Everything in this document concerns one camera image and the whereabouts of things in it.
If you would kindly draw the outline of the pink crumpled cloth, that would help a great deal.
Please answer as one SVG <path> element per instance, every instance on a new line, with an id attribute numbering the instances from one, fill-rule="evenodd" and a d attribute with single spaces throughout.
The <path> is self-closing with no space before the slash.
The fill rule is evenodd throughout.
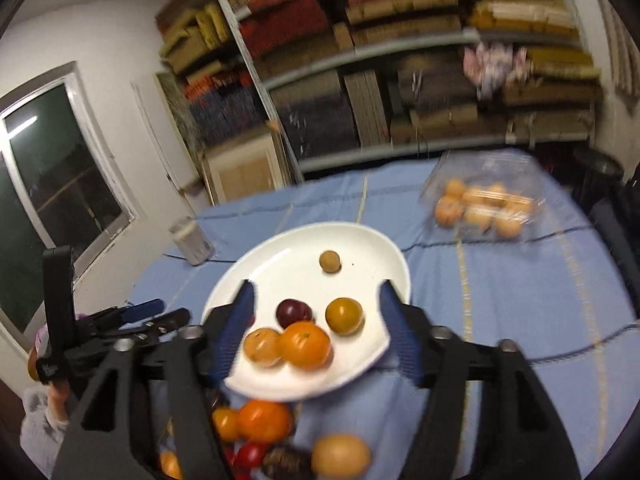
<path id="1" fill-rule="evenodd" d="M 475 87 L 477 97 L 489 100 L 506 84 L 526 81 L 530 72 L 527 53 L 526 48 L 514 48 L 512 44 L 481 42 L 474 48 L 464 48 L 463 73 Z"/>

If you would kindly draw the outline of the yellow-orange persimmon tomato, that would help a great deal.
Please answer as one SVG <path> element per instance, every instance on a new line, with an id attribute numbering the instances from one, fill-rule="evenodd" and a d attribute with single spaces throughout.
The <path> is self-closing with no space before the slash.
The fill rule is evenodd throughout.
<path id="1" fill-rule="evenodd" d="M 350 336 L 357 333 L 363 321 L 363 308 L 355 299 L 336 298 L 326 307 L 326 324 L 337 335 Z"/>

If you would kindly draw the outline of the red tomato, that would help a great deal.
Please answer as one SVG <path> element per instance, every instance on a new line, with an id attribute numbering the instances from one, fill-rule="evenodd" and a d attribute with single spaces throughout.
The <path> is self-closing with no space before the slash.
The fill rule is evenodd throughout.
<path id="1" fill-rule="evenodd" d="M 271 445 L 262 442 L 246 442 L 235 453 L 234 466 L 236 469 L 251 470 L 262 466 Z"/>

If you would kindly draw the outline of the window with frame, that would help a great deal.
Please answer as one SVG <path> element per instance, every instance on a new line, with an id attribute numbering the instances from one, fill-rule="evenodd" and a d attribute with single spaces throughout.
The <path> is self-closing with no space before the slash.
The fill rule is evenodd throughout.
<path id="1" fill-rule="evenodd" d="M 80 278 L 134 220 L 74 62 L 1 99 L 1 324 L 22 347 L 43 326 L 42 256 Z"/>

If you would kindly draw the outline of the orange mandarin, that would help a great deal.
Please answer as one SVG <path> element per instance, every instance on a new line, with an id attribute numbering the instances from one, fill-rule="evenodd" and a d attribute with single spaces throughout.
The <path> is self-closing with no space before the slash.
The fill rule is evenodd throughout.
<path id="1" fill-rule="evenodd" d="M 318 370 L 332 354 L 329 335 L 313 322 L 300 321 L 280 335 L 282 359 L 300 370 Z"/>
<path id="2" fill-rule="evenodd" d="M 238 411 L 238 427 L 244 440 L 271 444 L 290 435 L 294 418 L 286 404 L 249 400 Z"/>

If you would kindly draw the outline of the pale pepino melon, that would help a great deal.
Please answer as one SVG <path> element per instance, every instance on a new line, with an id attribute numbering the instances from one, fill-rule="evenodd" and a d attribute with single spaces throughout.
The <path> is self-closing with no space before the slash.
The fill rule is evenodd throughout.
<path id="1" fill-rule="evenodd" d="M 367 443 L 354 434 L 330 434 L 314 444 L 311 468 L 325 479 L 358 479 L 370 467 Z"/>

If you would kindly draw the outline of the small tan round fruit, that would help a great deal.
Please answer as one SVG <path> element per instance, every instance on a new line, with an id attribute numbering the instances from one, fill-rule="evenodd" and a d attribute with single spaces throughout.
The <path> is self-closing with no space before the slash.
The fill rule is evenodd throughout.
<path id="1" fill-rule="evenodd" d="M 324 273 L 334 274 L 342 268 L 340 255 L 334 250 L 326 250 L 319 257 L 319 264 Z"/>

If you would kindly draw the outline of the orange mandarin back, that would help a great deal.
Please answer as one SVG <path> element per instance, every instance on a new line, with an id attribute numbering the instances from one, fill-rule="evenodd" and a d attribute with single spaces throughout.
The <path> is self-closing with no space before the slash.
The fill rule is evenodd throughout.
<path id="1" fill-rule="evenodd" d="M 290 435 L 294 418 L 286 404 L 249 400 L 238 411 L 238 427 L 244 440 L 271 444 Z"/>

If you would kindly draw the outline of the white oval plate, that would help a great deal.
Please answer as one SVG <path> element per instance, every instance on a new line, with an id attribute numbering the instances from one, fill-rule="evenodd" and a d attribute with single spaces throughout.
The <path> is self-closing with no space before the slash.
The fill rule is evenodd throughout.
<path id="1" fill-rule="evenodd" d="M 411 294 L 408 263 L 386 235 L 321 222 L 271 237 L 232 264 L 202 318 L 248 291 L 224 385 L 247 398 L 297 401 L 338 389 L 390 348 L 380 288 Z"/>

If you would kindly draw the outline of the blue checked tablecloth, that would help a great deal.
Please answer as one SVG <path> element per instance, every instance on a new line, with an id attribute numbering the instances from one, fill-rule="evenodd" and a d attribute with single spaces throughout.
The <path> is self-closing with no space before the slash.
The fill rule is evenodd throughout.
<path id="1" fill-rule="evenodd" d="M 639 400 L 639 329 L 623 279 L 598 232 L 563 189 L 542 178 L 544 209 L 521 243 L 451 243 L 427 231 L 421 188 L 434 162 L 395 162 L 258 195 L 200 215 L 213 258 L 190 266 L 167 248 L 134 285 L 200 316 L 221 275 L 273 235 L 353 221 L 399 247 L 411 301 L 463 338 L 518 343 L 562 418 L 582 474 L 622 433 Z"/>

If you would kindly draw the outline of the clear plastic fruit box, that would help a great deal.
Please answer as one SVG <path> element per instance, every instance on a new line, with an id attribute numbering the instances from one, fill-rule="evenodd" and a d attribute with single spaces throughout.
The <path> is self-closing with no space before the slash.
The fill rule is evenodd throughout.
<path id="1" fill-rule="evenodd" d="M 433 242 L 522 242 L 538 233 L 541 169 L 516 151 L 448 152 L 420 196 Z"/>

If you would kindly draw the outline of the dark mangosteen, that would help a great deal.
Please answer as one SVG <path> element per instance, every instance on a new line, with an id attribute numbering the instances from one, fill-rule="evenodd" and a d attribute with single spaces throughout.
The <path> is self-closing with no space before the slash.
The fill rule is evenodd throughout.
<path id="1" fill-rule="evenodd" d="M 262 459 L 262 473 L 272 480 L 314 480 L 311 455 L 288 445 L 270 448 Z"/>

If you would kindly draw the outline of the small orange tomato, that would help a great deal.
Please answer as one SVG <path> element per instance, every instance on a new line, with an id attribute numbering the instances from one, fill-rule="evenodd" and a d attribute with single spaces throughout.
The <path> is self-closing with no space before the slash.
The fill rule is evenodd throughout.
<path id="1" fill-rule="evenodd" d="M 221 440 L 233 443 L 241 439 L 238 412 L 233 408 L 230 408 L 230 406 L 215 408 L 212 419 Z"/>

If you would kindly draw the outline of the striped pepino melon front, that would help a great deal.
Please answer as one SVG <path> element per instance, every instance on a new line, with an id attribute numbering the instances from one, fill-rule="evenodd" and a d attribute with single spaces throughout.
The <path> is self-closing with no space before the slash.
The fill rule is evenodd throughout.
<path id="1" fill-rule="evenodd" d="M 283 363 L 281 333 L 273 328 L 258 328 L 248 333 L 242 350 L 250 362 L 262 368 L 277 367 Z"/>

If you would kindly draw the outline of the framed picture cardboard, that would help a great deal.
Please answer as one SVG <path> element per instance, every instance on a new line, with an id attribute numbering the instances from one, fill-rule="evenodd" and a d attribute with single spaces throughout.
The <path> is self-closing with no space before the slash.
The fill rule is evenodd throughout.
<path id="1" fill-rule="evenodd" d="M 277 191 L 293 182 L 281 135 L 268 126 L 206 148 L 201 166 L 215 206 Z"/>

